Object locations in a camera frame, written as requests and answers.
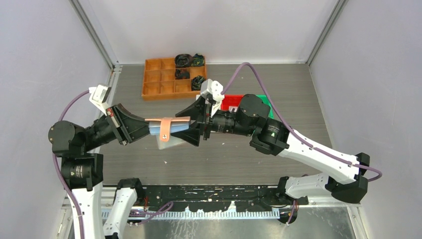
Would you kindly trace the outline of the tan leather card holder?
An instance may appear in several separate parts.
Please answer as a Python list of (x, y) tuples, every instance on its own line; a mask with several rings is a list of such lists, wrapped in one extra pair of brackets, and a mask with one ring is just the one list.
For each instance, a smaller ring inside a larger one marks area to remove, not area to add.
[(145, 121), (148, 123), (149, 133), (156, 136), (158, 149), (163, 150), (185, 143), (171, 134), (189, 129), (191, 118), (153, 118)]

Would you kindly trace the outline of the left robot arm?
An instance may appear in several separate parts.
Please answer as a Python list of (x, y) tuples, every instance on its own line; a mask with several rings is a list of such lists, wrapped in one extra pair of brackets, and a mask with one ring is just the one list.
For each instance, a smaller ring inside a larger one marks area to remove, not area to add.
[(114, 193), (111, 213), (103, 222), (101, 196), (104, 156), (92, 153), (102, 145), (118, 140), (122, 145), (149, 134), (146, 119), (133, 115), (122, 104), (108, 108), (92, 126), (82, 127), (60, 119), (48, 132), (59, 179), (71, 201), (75, 238), (121, 239), (132, 206), (145, 199), (138, 178), (121, 179)]

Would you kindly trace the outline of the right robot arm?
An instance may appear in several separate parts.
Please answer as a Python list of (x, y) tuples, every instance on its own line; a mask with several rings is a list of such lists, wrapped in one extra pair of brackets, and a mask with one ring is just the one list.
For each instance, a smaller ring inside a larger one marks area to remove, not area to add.
[(276, 191), (277, 200), (284, 205), (307, 196), (327, 196), (358, 204), (368, 190), (364, 177), (369, 155), (349, 155), (304, 138), (296, 130), (270, 118), (270, 107), (254, 94), (241, 98), (234, 112), (217, 110), (211, 113), (213, 100), (199, 97), (178, 112), (176, 117), (189, 117), (193, 122), (184, 131), (174, 133), (194, 146), (208, 139), (211, 132), (251, 137), (250, 146), (256, 151), (296, 160), (319, 170), (319, 174), (303, 177), (281, 177)]

